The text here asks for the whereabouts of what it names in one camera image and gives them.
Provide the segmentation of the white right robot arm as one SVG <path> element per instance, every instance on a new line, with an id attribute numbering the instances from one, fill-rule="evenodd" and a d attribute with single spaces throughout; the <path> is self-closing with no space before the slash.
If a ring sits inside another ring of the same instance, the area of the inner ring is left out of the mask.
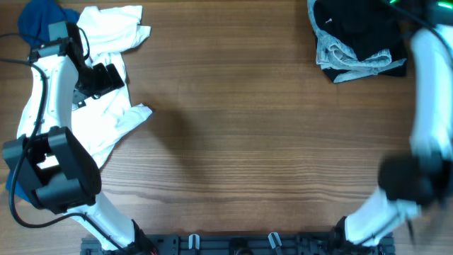
<path id="1" fill-rule="evenodd" d="M 452 2 L 384 5 L 419 27 L 410 42 L 416 78 L 411 153 L 382 161 L 376 190 L 336 225 L 338 249 L 375 247 L 452 195 Z"/>

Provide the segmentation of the black t-shirt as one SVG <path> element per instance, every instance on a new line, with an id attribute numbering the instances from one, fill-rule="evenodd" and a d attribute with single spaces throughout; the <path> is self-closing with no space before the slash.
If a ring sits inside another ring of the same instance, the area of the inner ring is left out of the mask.
<path id="1" fill-rule="evenodd" d="M 390 10 L 373 0 L 318 0 L 317 26 L 352 48 L 359 61 L 389 50 L 392 60 L 407 57 L 401 30 Z"/>

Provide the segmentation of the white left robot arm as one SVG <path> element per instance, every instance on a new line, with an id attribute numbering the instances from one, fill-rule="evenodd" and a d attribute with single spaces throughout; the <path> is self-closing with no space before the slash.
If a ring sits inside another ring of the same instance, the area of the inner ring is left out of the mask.
<path id="1" fill-rule="evenodd" d="M 32 47 L 25 64 L 33 70 L 30 112 L 17 139 L 5 143 L 12 191 L 21 188 L 55 221 L 71 218 L 99 242 L 103 254 L 155 254 L 137 223 L 123 215 L 101 190 L 101 173 L 71 131 L 73 107 L 123 86 L 113 64 L 86 64 L 89 44 L 75 23 L 49 27 L 50 40 Z"/>

